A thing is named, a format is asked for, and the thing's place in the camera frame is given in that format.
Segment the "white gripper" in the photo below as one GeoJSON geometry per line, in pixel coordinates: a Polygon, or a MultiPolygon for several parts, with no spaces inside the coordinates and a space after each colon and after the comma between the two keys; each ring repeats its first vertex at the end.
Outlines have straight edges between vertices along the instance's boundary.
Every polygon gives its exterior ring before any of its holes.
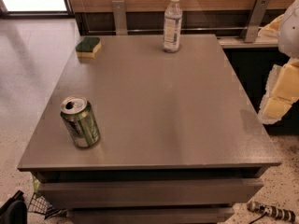
{"type": "Polygon", "coordinates": [[[296,58],[283,66],[275,64],[267,78],[258,119],[262,124],[274,124],[299,100],[299,0],[294,0],[283,15],[265,25],[258,36],[278,36],[279,51],[296,58]]]}

